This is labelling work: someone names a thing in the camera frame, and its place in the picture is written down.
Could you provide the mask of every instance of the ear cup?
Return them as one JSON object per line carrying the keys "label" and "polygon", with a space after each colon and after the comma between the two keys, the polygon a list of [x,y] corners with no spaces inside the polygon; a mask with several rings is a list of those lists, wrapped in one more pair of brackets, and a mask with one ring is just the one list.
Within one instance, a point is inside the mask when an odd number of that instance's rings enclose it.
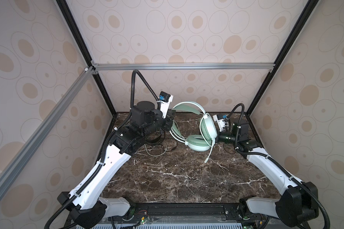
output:
{"label": "ear cup", "polygon": [[202,138],[201,135],[189,135],[186,139],[186,141],[188,143],[191,143],[193,145],[197,145],[197,146],[207,146],[210,147],[206,141]]}
{"label": "ear cup", "polygon": [[202,135],[204,135],[205,139],[207,141],[211,140],[212,138],[210,137],[210,134],[208,132],[208,129],[206,128],[206,124],[205,124],[205,120],[203,119],[202,122],[201,122],[201,132],[202,132]]}

